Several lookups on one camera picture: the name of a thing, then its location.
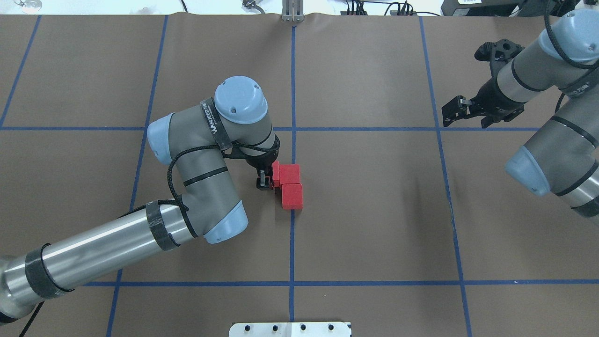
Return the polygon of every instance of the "black cable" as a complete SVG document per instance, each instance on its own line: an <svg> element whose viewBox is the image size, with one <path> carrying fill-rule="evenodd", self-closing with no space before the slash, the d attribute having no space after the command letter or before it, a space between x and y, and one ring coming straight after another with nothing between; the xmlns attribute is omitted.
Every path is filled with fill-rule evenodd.
<svg viewBox="0 0 599 337"><path fill-rule="evenodd" d="M441 16L441 15L439 15L437 13L433 13L433 12L409 12L408 13L408 15L412 15L412 14L432 14L432 15L435 15L435 16Z"/></svg>
<svg viewBox="0 0 599 337"><path fill-rule="evenodd" d="M171 204L171 205L174 205L174 206L181 206L177 200L170 200L170 199L158 200L158 204ZM137 208L133 209L132 211L127 212L127 213L119 216L119 218L122 218L125 215L129 215L131 213L135 213L138 210L142 210L142 209L145 209L145 208L146 208L146 205L141 205L140 207L137 207Z"/></svg>
<svg viewBox="0 0 599 337"><path fill-rule="evenodd" d="M414 12L414 6L410 5L408 2L401 8L401 15L410 15L410 13Z"/></svg>
<svg viewBox="0 0 599 337"><path fill-rule="evenodd" d="M245 148L245 149L250 149L250 150L260 151L260 152L276 151L280 147L281 147L281 141L279 140L279 138L276 135L274 136L274 144L270 149L259 148L257 146L245 145L245 144L239 144L239 143L233 144L233 148ZM168 166L168 170L167 170L168 189L170 189L171 194L173 195L173 198L178 202L178 205L180 207L187 208L183 204L183 201L181 200L181 196L177 194L177 191L175 190L175 186L173 185L173 168L175 167L175 163L183 155L189 154L191 152L207 150L207 149L220 149L220 147L218 145L205 145L205 146L198 146L197 148L191 148L191 149L187 149L185 151L181 151L175 156L175 158L173 158L173 160L171 161L171 164Z"/></svg>
<svg viewBox="0 0 599 337"><path fill-rule="evenodd" d="M181 4L183 5L183 9L185 10L185 13L189 13L189 12L187 11L187 5L185 4L185 1L184 1L184 0L181 0Z"/></svg>
<svg viewBox="0 0 599 337"><path fill-rule="evenodd" d="M38 306L35 308L34 313L31 314L31 317L29 317L29 321L27 322L27 324L25 325L25 327L23 328L23 330L21 331L21 334L19 335L19 337L23 337L25 336L25 333L27 333L27 330L29 330L29 327L31 326L31 323L34 322L35 317L37 316L37 314L40 312L41 306L44 305L44 302L40 302L38 304Z"/></svg>
<svg viewBox="0 0 599 337"><path fill-rule="evenodd" d="M553 48L555 48L555 51L557 51L559 56L564 61L566 61L566 63L571 65L572 67L576 67L576 68L580 68L580 69L590 69L590 70L595 70L595 69L599 68L599 59L593 64L584 64L581 62L576 62L576 61L570 59L568 57L568 55L566 55L565 51L559 45L558 39L555 36L553 29L551 28L551 22L549 22L549 15L551 12L549 9L549 6L551 5L552 1L554 1L554 0L547 0L547 5L545 6L544 18L545 18L545 29L547 30L547 35L549 36L549 41L551 41L551 45L553 45Z"/></svg>
<svg viewBox="0 0 599 337"><path fill-rule="evenodd" d="M565 97L565 94L562 92L562 94L559 96L558 104L555 105L555 112L554 113L557 113L557 111L561 107L561 103L564 100L564 97Z"/></svg>
<svg viewBox="0 0 599 337"><path fill-rule="evenodd" d="M368 4L385 4L385 5L387 5L387 4L397 4L397 1L395 1L395 2L383 2L383 1L368 1L368 0L364 0L362 2L366 2Z"/></svg>
<svg viewBox="0 0 599 337"><path fill-rule="evenodd" d="M364 1L358 1L358 4L360 6L360 14L359 15L366 15L366 11L364 10Z"/></svg>
<svg viewBox="0 0 599 337"><path fill-rule="evenodd" d="M391 9L391 6L393 5L397 5L397 11L400 11L400 6L401 4L399 2L391 2L388 6L387 9L385 10L385 13L383 14L383 16L387 15L387 13L389 12L389 9Z"/></svg>
<svg viewBox="0 0 599 337"><path fill-rule="evenodd" d="M560 14L561 9L564 6L565 2L566 2L566 0L560 0L558 10L557 11L553 11L556 15Z"/></svg>

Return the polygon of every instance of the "red cube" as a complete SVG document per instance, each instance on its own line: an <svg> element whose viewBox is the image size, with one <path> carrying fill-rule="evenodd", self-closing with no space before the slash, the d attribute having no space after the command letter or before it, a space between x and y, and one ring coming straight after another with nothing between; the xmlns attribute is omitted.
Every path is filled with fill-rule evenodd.
<svg viewBox="0 0 599 337"><path fill-rule="evenodd" d="M278 160L273 163L273 185L274 187L281 187L280 164Z"/></svg>
<svg viewBox="0 0 599 337"><path fill-rule="evenodd" d="M299 164L280 165L279 170L281 185L285 185L288 183L301 183Z"/></svg>
<svg viewBox="0 0 599 337"><path fill-rule="evenodd" d="M304 188L300 183L287 183L282 186L283 209L304 207Z"/></svg>

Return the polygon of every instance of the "electrical wire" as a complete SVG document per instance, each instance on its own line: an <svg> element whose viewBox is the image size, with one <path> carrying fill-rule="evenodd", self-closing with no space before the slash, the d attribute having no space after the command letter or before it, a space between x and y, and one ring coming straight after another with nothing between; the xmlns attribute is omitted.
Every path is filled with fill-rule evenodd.
<svg viewBox="0 0 599 337"><path fill-rule="evenodd" d="M21 331L21 333L19 334L19 337L23 337L25 336L25 333L27 333L27 330L29 330L29 327L31 326L31 323L34 322L35 317L37 316L37 314L40 312L41 306L44 305L44 302L40 302L38 304L38 306L35 308L34 313L31 314L31 317L29 317L29 321L27 321L27 324L25 325L25 327L23 328L23 330Z"/></svg>
<svg viewBox="0 0 599 337"><path fill-rule="evenodd" d="M181 207L181 205L179 204L179 202L177 200L170 200L170 199L158 200L158 204L171 204L173 206L179 206L179 207ZM123 216L129 215L131 213L135 213L138 210L142 210L142 209L145 209L145 208L146 208L146 205L143 204L140 207L137 207L137 208L133 209L132 211L127 212L127 213L119 216L119 218L122 218Z"/></svg>
<svg viewBox="0 0 599 337"><path fill-rule="evenodd" d="M387 9L385 10L385 13L383 14L383 16L387 15L387 13L389 12L389 10L391 9L391 6L393 6L393 5L397 5L397 13L400 12L400 6L401 6L401 4L399 2L391 2L389 4L389 6L387 6Z"/></svg>
<svg viewBox="0 0 599 337"><path fill-rule="evenodd" d="M549 22L549 15L551 13L550 5L551 5L552 1L554 1L554 0L547 0L547 5L545 6L545 15L544 15L545 29L547 30L547 35L549 36L549 41L551 41L551 45L553 46L555 51L558 52L559 57L561 57L564 61L566 61L566 63L568 63L572 67L576 67L576 68L580 68L580 69L589 69L589 70L595 70L595 69L599 68L599 59L593 64L584 64L581 62L576 62L576 61L572 60L571 58L569 58L568 55L566 55L565 51L559 45L558 39L555 36L553 29L551 28L551 22Z"/></svg>
<svg viewBox="0 0 599 337"><path fill-rule="evenodd" d="M409 12L407 15L412 15L412 14L432 14L432 15L435 15L435 16L441 16L441 15L439 15L437 13L433 13L433 12L420 12L420 11L418 11L418 12Z"/></svg>
<svg viewBox="0 0 599 337"><path fill-rule="evenodd" d="M349 3L347 4L347 15L367 15L364 10L364 1L352 0L352 9L349 9Z"/></svg>
<svg viewBox="0 0 599 337"><path fill-rule="evenodd" d="M184 0L181 0L181 4L183 5L183 9L185 10L185 13L189 13L189 12L187 11L187 5L185 4L185 1L184 1Z"/></svg>
<svg viewBox="0 0 599 337"><path fill-rule="evenodd" d="M558 110L559 110L559 108L561 108L561 103L564 100L564 97L565 97L565 94L562 92L562 94L559 96L558 104L555 105L555 111L554 111L554 113L557 113Z"/></svg>
<svg viewBox="0 0 599 337"><path fill-rule="evenodd" d="M259 148L257 146L239 144L239 143L233 144L233 148L245 148L245 149L250 149L250 150L260 151L260 152L276 151L280 147L281 147L281 141L279 140L277 135L274 136L274 144L270 149ZM168 170L167 170L168 189L170 189L171 195L173 195L173 198L177 202L179 202L180 207L186 207L186 206L183 204L183 201L181 200L181 195L177 194L177 191L175 191L175 186L173 185L173 168L175 167L175 163L177 162L177 160L179 160L179 158L181 158L182 156L184 156L186 154L189 154L189 153L195 152L195 151L207 150L207 149L220 149L220 147L218 145L204 145L204 146L198 146L197 148L191 148L191 149L187 149L185 151L181 151L175 156L175 158L173 158L173 160L171 161L171 164L168 166Z"/></svg>
<svg viewBox="0 0 599 337"><path fill-rule="evenodd" d="M364 0L362 2L366 2L368 4L396 4L397 2L383 2L383 1L368 1L368 0Z"/></svg>

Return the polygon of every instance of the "light blue joint cap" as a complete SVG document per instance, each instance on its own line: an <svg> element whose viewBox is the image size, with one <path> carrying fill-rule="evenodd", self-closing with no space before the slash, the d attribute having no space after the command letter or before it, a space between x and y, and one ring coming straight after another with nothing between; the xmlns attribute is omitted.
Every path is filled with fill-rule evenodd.
<svg viewBox="0 0 599 337"><path fill-rule="evenodd" d="M208 233L204 234L204 239L208 243L219 243L228 240L241 233L247 228L246 210L243 208L241 200L233 209L225 215Z"/></svg>
<svg viewBox="0 0 599 337"><path fill-rule="evenodd" d="M525 146L507 162L506 172L538 196L551 191L543 170Z"/></svg>
<svg viewBox="0 0 599 337"><path fill-rule="evenodd" d="M171 113L148 125L148 143L154 155L162 164L171 163L171 149L168 147L168 127L171 125Z"/></svg>
<svg viewBox="0 0 599 337"><path fill-rule="evenodd" d="M253 124L268 111L262 88L249 77L234 76L221 83L214 93L220 115L237 124Z"/></svg>
<svg viewBox="0 0 599 337"><path fill-rule="evenodd" d="M589 62L599 58L599 11L588 8L573 10L551 28L559 45L572 60ZM547 54L562 59L549 40L547 29L539 35L539 45Z"/></svg>

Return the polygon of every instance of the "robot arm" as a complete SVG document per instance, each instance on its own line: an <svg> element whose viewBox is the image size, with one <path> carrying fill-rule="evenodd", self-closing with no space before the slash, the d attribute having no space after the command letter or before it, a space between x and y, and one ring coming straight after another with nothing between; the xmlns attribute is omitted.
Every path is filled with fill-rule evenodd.
<svg viewBox="0 0 599 337"><path fill-rule="evenodd" d="M0 257L0 325L28 315L37 303L199 235L218 243L241 233L247 216L223 156L246 159L258 171L258 187L270 187L279 141L267 110L258 84L236 76L216 89L214 100L152 123L150 146L163 164L173 160L174 165L178 159L186 193L169 203L147 203L144 209L26 255ZM209 149L179 155L198 146ZM231 154L221 152L226 148L233 149Z"/></svg>
<svg viewBox="0 0 599 337"><path fill-rule="evenodd" d="M552 27L563 51L589 66L566 62L547 30L526 49L507 40L485 44L477 58L488 56L492 79L472 100L458 96L447 103L443 124L475 116L484 116L483 128L508 122L539 92L557 86L568 103L518 150L506 171L534 194L553 192L599 224L599 164L592 156L599 146L599 118L593 114L599 106L599 70L590 66L599 59L599 13L574 10ZM494 64L500 70L494 71Z"/></svg>

